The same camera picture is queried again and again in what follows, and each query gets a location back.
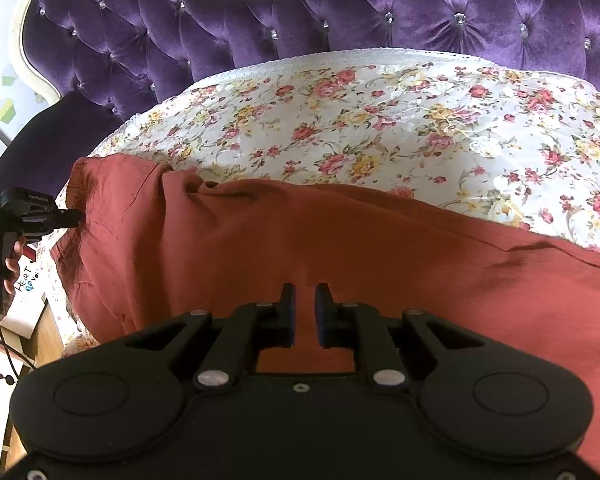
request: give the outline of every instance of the crystal button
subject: crystal button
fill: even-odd
[[[456,12],[454,14],[454,21],[457,25],[464,25],[466,23],[466,14],[464,12]]]
[[[529,37],[529,27],[527,27],[526,23],[520,23],[520,38],[526,40]]]

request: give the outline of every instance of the cable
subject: cable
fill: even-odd
[[[24,362],[26,362],[27,366],[29,368],[31,368],[32,370],[36,369],[34,364],[29,360],[29,358],[26,355],[18,352],[15,348],[7,345],[7,343],[5,343],[4,341],[0,341],[0,345],[2,345],[5,350],[7,350],[7,349],[11,350],[11,352],[13,352],[14,355],[17,355],[20,359],[22,359]]]
[[[4,334],[2,333],[2,326],[0,325],[0,339],[2,340],[2,346],[4,346],[4,351],[7,354],[7,359],[9,360],[9,366],[11,366],[11,371],[13,371],[13,375],[16,376],[16,380],[19,381],[20,380],[20,376],[18,375],[18,372],[16,371],[16,367],[13,365],[13,361],[11,360],[11,354],[9,353],[9,348],[7,348],[9,345],[7,345],[7,342],[4,340]]]

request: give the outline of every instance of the metal screw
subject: metal screw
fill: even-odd
[[[205,370],[198,374],[198,382],[203,386],[217,388],[229,382],[229,374],[222,370]]]
[[[42,471],[32,469],[27,473],[27,480],[46,480],[46,475]]]
[[[294,384],[294,391],[298,394],[305,394],[311,389],[311,386],[304,383]]]
[[[374,381],[381,386],[397,386],[407,380],[400,370],[378,370],[374,374]]]

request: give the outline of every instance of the finger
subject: finger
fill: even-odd
[[[12,258],[7,258],[4,261],[4,264],[7,266],[11,272],[13,272],[13,277],[11,278],[12,282],[15,282],[20,277],[20,266],[17,260],[13,260]]]
[[[15,295],[16,289],[14,288],[13,283],[11,283],[9,280],[4,280],[4,288],[10,296]]]
[[[24,252],[24,245],[26,243],[26,238],[20,238],[14,245],[13,245],[13,252],[11,253],[11,257],[19,260],[20,257],[22,256],[22,253]]]

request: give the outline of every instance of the circular pad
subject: circular pad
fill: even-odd
[[[487,375],[474,384],[475,400],[498,415],[528,415],[540,410],[549,393],[537,379],[520,373]]]
[[[13,393],[11,418],[28,450],[101,461],[128,456],[160,437],[183,402],[180,381],[159,352],[117,344],[24,377]]]

